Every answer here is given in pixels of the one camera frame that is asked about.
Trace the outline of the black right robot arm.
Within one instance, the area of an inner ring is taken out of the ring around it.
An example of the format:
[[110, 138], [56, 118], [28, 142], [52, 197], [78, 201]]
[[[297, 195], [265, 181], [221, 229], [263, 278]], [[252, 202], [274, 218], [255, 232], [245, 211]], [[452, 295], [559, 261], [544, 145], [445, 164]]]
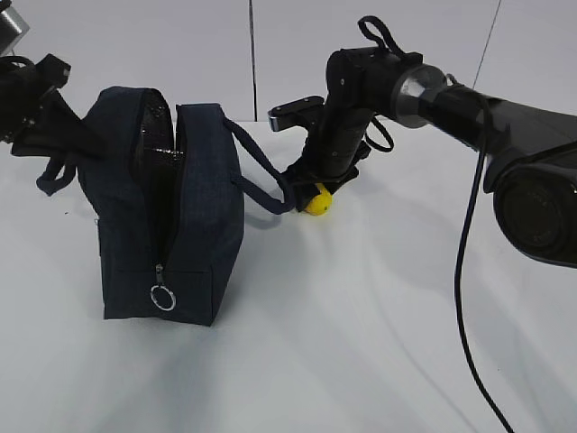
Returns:
[[431, 125], [483, 159], [484, 192], [498, 225], [524, 255], [576, 264], [576, 119], [488, 97], [450, 82], [419, 53], [369, 47], [335, 51], [327, 94], [273, 107], [270, 126], [300, 126], [307, 138], [286, 171], [298, 209], [322, 189], [336, 192], [358, 176], [376, 143], [366, 132], [384, 116], [406, 128]]

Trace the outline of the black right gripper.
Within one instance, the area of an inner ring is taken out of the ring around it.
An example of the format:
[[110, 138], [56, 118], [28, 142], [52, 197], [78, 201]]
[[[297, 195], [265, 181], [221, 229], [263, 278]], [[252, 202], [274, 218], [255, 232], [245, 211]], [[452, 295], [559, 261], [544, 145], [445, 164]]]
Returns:
[[321, 194], [316, 183], [338, 190], [358, 175], [355, 164], [368, 155], [369, 146], [362, 140], [372, 109], [363, 101], [363, 83], [371, 63], [371, 49], [341, 49], [328, 59], [323, 111], [307, 132], [301, 156], [285, 171], [295, 190], [297, 212]]

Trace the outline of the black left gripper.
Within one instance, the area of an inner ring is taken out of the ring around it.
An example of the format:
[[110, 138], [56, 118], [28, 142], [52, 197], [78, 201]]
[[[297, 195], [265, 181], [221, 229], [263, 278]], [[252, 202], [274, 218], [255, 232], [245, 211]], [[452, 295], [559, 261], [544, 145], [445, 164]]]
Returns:
[[[65, 157], [68, 152], [104, 158], [107, 144], [69, 107], [58, 89], [69, 81], [71, 66], [52, 54], [38, 63], [18, 55], [1, 57], [1, 140], [13, 143], [15, 157]], [[45, 134], [16, 136], [35, 123], [47, 103]]]

